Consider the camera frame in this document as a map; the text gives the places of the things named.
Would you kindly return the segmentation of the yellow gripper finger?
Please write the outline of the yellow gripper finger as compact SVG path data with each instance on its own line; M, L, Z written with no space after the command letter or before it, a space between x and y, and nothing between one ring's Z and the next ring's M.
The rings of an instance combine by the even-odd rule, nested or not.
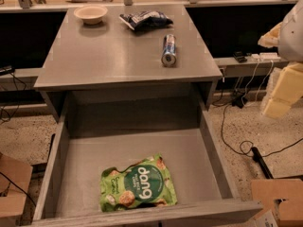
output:
M266 48L278 47L281 25L282 23L278 23L267 33L262 35L258 40L258 45Z
M285 115L303 97L303 63L290 62L283 69L275 67L271 73L261 112L271 118Z

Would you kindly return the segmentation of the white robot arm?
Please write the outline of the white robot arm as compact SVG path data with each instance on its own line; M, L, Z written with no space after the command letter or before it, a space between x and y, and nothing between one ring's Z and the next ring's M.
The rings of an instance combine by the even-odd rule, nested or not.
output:
M274 76L267 87L262 113L279 118L303 97L303 0L299 0L283 21L262 35L258 45L276 47L288 65Z

